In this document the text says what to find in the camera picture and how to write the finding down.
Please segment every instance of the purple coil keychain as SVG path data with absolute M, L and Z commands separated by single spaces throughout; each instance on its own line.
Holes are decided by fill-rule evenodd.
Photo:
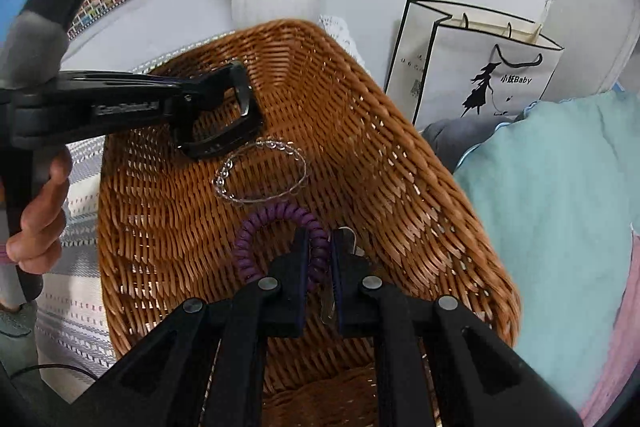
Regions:
M 311 212 L 299 206 L 293 201 L 280 201 L 268 203 L 242 222 L 242 228 L 236 236 L 233 256 L 240 277 L 245 283 L 257 281 L 264 277 L 251 252 L 251 243 L 254 234 L 273 221 L 293 221 L 299 227 L 305 227 L 309 231 L 310 249 L 307 291 L 314 291 L 319 283 L 324 280 L 324 275 L 329 268 L 329 236 L 322 228 L 320 222 Z

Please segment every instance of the light blue fabric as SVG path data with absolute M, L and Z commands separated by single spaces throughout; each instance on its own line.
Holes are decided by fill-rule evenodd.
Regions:
M 606 361 L 640 230 L 640 102 L 540 102 L 454 177 L 522 295 L 516 352 L 575 408 Z

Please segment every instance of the witch silhouette print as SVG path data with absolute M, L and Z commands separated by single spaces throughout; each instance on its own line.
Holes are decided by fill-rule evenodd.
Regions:
M 486 90 L 487 87 L 491 90 L 492 96 L 494 93 L 494 88 L 491 87 L 491 74 L 494 72 L 495 68 L 500 66 L 501 62 L 489 62 L 484 68 L 482 68 L 482 73 L 479 73 L 478 76 L 471 79 L 471 82 L 475 84 L 476 82 L 480 82 L 472 91 L 471 94 L 466 97 L 466 100 L 462 103 L 465 106 L 465 112 L 462 113 L 460 118 L 466 115 L 466 112 L 469 109 L 476 108 L 478 111 L 478 115 L 480 115 L 480 108 L 486 104 Z

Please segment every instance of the black cable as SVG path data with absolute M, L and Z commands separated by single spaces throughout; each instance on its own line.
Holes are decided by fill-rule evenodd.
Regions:
M 20 375 L 23 375 L 30 371 L 35 371 L 36 369 L 50 369 L 50 368 L 70 369 L 72 371 L 77 371 L 78 373 L 82 373 L 83 375 L 91 378 L 93 381 L 98 380 L 98 377 L 96 377 L 91 371 L 83 369 L 82 367 L 76 367 L 75 365 L 68 365 L 68 363 L 39 363 L 36 365 L 28 365 L 27 367 L 23 367 L 22 369 L 19 369 L 14 374 L 12 374 L 9 377 L 9 380 L 13 380 L 16 377 L 20 377 Z

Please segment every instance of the paper bag handle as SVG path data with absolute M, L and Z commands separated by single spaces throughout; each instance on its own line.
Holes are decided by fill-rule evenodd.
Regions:
M 457 19 L 452 19 L 452 22 L 458 22 Z M 466 12 L 462 12 L 462 20 L 460 21 L 463 23 L 465 30 L 469 29 L 469 17 L 466 15 Z M 484 26 L 491 26 L 493 28 L 502 28 L 501 26 L 494 26 L 494 25 L 489 25 L 489 24 L 484 24 Z M 511 26 L 510 22 L 507 22 L 507 28 L 509 31 L 509 35 L 507 36 L 508 39 L 511 39 L 511 35 L 513 33 L 513 27 Z M 532 34 L 530 34 L 530 42 L 536 42 L 536 40 L 538 40 L 538 37 L 540 36 L 540 32 L 542 31 L 542 24 L 539 24 L 538 26 L 536 26 L 536 31 L 534 31 Z
M 506 58 L 504 58 L 502 56 L 502 52 L 500 50 L 500 45 L 496 44 L 492 50 L 492 55 L 494 54 L 494 51 L 498 51 L 498 57 L 500 57 L 500 60 L 503 61 L 508 67 L 516 69 L 516 68 L 534 68 L 536 66 L 539 66 L 540 64 L 542 64 L 542 53 L 539 53 L 538 56 L 536 57 L 536 59 L 533 62 L 519 62 L 519 63 L 512 63 L 509 62 Z

